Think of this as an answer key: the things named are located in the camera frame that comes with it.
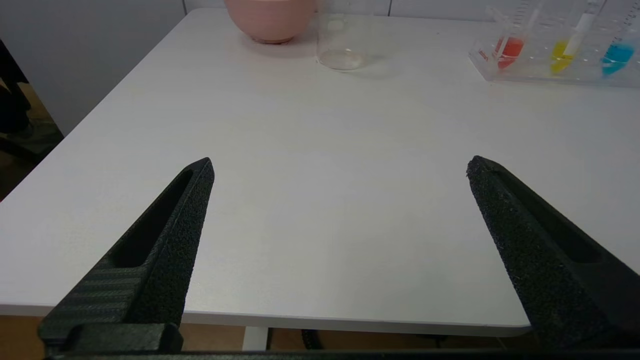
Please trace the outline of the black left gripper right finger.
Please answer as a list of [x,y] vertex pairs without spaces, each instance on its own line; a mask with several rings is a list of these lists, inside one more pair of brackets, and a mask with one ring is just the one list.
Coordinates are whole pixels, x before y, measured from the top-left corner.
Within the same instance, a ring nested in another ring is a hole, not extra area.
[[498,162],[466,176],[542,346],[638,349],[639,275]]

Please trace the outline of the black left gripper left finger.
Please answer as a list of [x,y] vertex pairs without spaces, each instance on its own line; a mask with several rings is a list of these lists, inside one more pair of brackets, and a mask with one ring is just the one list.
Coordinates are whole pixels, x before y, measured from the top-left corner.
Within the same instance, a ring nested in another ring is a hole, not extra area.
[[39,324],[46,354],[167,354],[179,332],[215,172],[186,166]]

